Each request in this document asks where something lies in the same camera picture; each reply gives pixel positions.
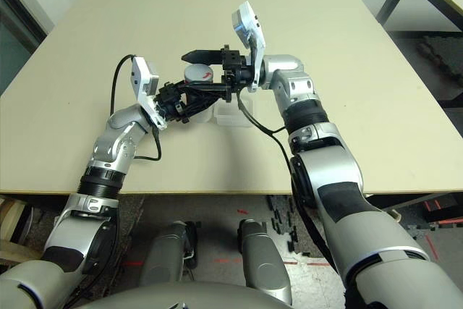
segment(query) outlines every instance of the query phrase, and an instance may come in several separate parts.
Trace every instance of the concrete floor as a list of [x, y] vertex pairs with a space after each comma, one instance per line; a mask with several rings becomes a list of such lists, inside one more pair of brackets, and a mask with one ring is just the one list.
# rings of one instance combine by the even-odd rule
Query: concrete floor
[[242, 219], [266, 222], [292, 283], [294, 308], [344, 308], [344, 288], [338, 275], [323, 258], [308, 258], [288, 251], [289, 235], [278, 235], [271, 227], [273, 213], [265, 196], [148, 196], [143, 214], [132, 233], [124, 273], [114, 289], [137, 286], [140, 263], [152, 238], [174, 220], [200, 221], [196, 281], [245, 285], [242, 257], [237, 247], [237, 229]]

